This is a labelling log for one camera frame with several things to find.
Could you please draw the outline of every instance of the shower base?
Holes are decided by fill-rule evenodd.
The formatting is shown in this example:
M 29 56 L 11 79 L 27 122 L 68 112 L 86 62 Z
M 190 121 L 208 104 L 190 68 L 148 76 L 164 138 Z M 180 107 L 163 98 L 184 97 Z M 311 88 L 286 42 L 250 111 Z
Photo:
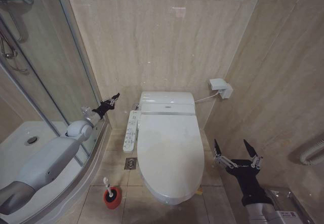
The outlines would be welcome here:
M 59 132 L 64 132 L 66 129 L 63 122 L 53 124 Z M 37 141 L 28 144 L 28 139 L 34 136 L 38 138 Z M 27 121 L 0 143 L 0 188 L 14 181 L 25 162 L 54 137 L 56 135 L 45 122 Z M 37 191 L 23 208 L 10 215 L 0 214 L 0 218 L 8 223 L 20 223 L 33 216 L 63 192 L 80 170 L 80 164 L 72 159 L 61 174 L 52 183 Z

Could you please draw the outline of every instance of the tile floor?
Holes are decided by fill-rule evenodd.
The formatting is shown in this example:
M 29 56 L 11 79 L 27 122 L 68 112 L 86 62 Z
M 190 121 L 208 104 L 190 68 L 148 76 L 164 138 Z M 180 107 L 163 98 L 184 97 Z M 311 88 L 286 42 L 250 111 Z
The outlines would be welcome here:
M 214 167 L 205 133 L 201 130 L 205 152 L 205 171 L 202 177 L 202 195 L 176 206 L 156 200 L 144 185 L 138 166 L 136 170 L 124 170 L 125 159 L 136 157 L 123 152 L 125 130 L 114 129 L 110 135 L 101 166 L 82 197 L 57 221 L 59 224 L 143 224 L 143 223 L 205 223 L 236 224 L 230 208 L 218 168 Z M 115 210 L 106 208 L 103 202 L 104 176 L 123 192 L 121 204 Z

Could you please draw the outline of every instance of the water supply hose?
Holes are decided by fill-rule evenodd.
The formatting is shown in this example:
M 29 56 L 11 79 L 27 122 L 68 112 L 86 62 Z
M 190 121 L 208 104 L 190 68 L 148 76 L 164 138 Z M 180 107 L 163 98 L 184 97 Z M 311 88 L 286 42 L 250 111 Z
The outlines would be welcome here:
M 310 160 L 307 159 L 311 154 L 314 154 L 316 151 L 319 151 L 322 149 L 324 149 L 324 139 L 321 139 L 314 146 L 312 146 L 308 150 L 304 151 L 300 155 L 300 158 L 299 158 L 300 162 L 304 165 L 316 165 L 316 164 L 324 161 L 324 153 L 322 153 L 319 156 L 314 157 Z

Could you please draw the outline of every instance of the shower enclosure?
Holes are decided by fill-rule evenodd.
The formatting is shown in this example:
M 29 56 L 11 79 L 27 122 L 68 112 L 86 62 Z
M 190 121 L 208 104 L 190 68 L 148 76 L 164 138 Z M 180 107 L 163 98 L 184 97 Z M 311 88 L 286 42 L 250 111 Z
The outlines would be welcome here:
M 97 108 L 99 94 L 67 0 L 0 0 L 0 189 L 52 138 Z M 8 223 L 45 218 L 80 185 L 99 152 L 102 120 L 74 159 L 21 209 L 0 214 Z

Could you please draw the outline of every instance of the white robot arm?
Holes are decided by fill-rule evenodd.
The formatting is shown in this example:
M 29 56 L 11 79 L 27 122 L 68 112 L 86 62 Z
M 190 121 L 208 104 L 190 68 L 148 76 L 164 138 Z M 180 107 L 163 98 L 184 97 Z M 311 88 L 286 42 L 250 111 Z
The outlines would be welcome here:
M 114 109 L 119 93 L 101 101 L 94 110 L 83 108 L 85 120 L 71 123 L 65 135 L 45 144 L 20 170 L 16 180 L 0 190 L 0 213 L 9 215 L 23 207 L 42 187 L 51 183 L 79 150 L 80 144 L 89 139 L 93 127 L 105 113 Z
M 250 224 L 303 224 L 294 211 L 275 210 L 272 200 L 260 187 L 256 175 L 261 168 L 262 157 L 244 140 L 245 147 L 252 158 L 250 160 L 229 160 L 222 155 L 215 140 L 215 161 L 235 176 L 243 193 L 242 204 L 249 214 Z

